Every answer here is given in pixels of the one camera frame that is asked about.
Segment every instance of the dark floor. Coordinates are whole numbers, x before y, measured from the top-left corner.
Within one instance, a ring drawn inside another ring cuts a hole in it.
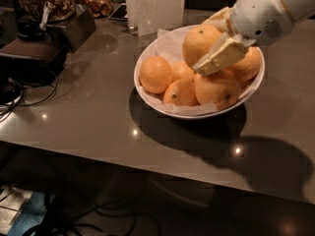
[[[48,151],[1,148],[0,185],[54,198],[47,203],[56,228],[49,235],[315,235],[312,205]]]

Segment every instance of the orange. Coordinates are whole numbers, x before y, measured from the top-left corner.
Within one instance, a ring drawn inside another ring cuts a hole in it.
[[[207,54],[220,38],[221,32],[212,25],[199,25],[190,29],[183,41],[182,54],[189,67]]]
[[[184,61],[176,61],[171,64],[173,80],[191,80],[194,81],[195,72]]]
[[[258,74],[261,64],[262,56],[259,49],[250,47],[242,60],[224,69],[234,76],[241,85],[244,85],[245,82]]]
[[[196,74],[195,92],[200,104],[212,101],[218,111],[221,111],[237,102],[240,88],[234,77],[219,70],[209,76]]]
[[[165,91],[163,103],[173,103],[177,106],[199,105],[193,81],[179,80],[173,82]]]
[[[163,93],[172,82],[171,66],[163,57],[149,57],[140,67],[139,79],[141,85],[148,92]]]

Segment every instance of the coffee grinder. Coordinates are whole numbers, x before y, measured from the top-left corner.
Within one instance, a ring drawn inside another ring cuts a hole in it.
[[[16,15],[17,36],[0,49],[2,105],[20,95],[20,85],[50,85],[62,72],[67,53],[76,52],[95,31],[91,9],[75,0],[18,2],[24,14]]]

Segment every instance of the table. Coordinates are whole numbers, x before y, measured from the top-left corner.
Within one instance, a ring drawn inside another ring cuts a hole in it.
[[[210,14],[187,10],[184,25]],[[266,77],[245,104],[199,121],[163,116],[138,96],[133,71],[149,38],[108,19],[96,27],[68,54],[56,96],[16,108],[1,141],[315,204],[314,21],[263,48]]]

